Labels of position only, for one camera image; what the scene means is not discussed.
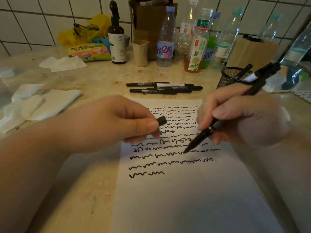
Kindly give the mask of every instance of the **amber liquid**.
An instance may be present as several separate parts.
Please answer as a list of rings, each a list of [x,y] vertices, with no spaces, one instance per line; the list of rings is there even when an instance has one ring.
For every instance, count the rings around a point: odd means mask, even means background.
[[[184,70],[185,70],[186,72],[188,72],[188,73],[197,74],[197,73],[200,71],[200,69],[201,69],[202,60],[201,60],[200,63],[199,63],[199,66],[198,66],[198,68],[197,68],[197,71],[194,71],[194,70],[188,70],[189,64],[190,64],[190,59],[191,59],[191,57],[190,57],[190,58],[187,57],[187,58],[185,59]]]

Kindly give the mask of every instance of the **paper cup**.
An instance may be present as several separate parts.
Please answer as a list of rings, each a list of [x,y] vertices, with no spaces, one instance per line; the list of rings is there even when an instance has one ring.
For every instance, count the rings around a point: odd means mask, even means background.
[[[148,41],[135,40],[132,42],[134,52],[134,62],[138,67],[145,67],[148,65],[147,50]]]

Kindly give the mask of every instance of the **marble countertop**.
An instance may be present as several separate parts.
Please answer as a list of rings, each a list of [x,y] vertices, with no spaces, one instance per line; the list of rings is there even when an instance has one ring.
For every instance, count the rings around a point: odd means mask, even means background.
[[[87,63],[88,67],[77,70],[51,73],[50,69],[39,67],[46,58],[54,56],[59,59],[67,56],[64,47],[51,47],[39,52],[31,52],[0,61],[0,68],[14,68],[17,76],[6,79],[11,91],[26,83],[46,83],[46,89],[81,90],[79,96],[67,109],[72,109],[97,98],[120,94],[128,98],[153,99],[203,99],[214,90],[221,74],[201,70],[198,74],[183,71],[182,67],[161,68],[155,61],[147,67],[136,67],[131,51],[127,52],[127,63],[115,65],[111,61]],[[192,83],[203,86],[202,91],[192,94],[153,95],[130,94],[126,83],[135,82]],[[311,131],[311,105],[292,93],[274,94],[280,104],[288,110],[291,121]],[[295,224],[286,210],[275,186],[265,175],[255,157],[244,147],[234,146],[252,176],[256,180],[267,202],[280,223],[288,232],[297,232]],[[27,233],[108,233],[113,211],[119,166],[120,145],[93,154],[72,155],[62,167],[50,192],[41,204]]]

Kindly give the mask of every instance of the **pen holder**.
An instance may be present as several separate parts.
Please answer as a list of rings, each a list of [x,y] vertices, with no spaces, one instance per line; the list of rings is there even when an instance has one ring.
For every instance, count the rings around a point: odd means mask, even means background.
[[[216,87],[216,89],[220,88],[220,87],[224,87],[227,86],[228,83],[232,82],[233,83],[243,83],[246,85],[252,85],[253,82],[244,82],[243,79],[246,78],[247,76],[251,75],[253,72],[252,71],[248,71],[246,74],[244,74],[243,77],[241,77],[240,79],[235,79],[234,77],[237,76],[237,74],[239,72],[241,72],[243,70],[243,68],[238,68],[238,67],[225,67],[221,70],[221,78],[220,81]]]

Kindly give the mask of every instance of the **napkin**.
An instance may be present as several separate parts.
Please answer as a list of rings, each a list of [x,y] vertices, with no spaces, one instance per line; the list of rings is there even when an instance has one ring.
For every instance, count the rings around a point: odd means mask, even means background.
[[[79,56],[64,57],[59,60],[51,56],[50,58],[43,61],[39,66],[42,68],[51,69],[52,72],[60,72],[83,68],[86,67],[87,64],[84,63],[83,60],[79,58]]]
[[[12,96],[12,103],[4,108],[4,118],[0,120],[0,131],[7,131],[24,121],[41,121],[55,116],[75,98],[80,90],[49,90],[43,95],[33,95],[44,84],[22,85]]]

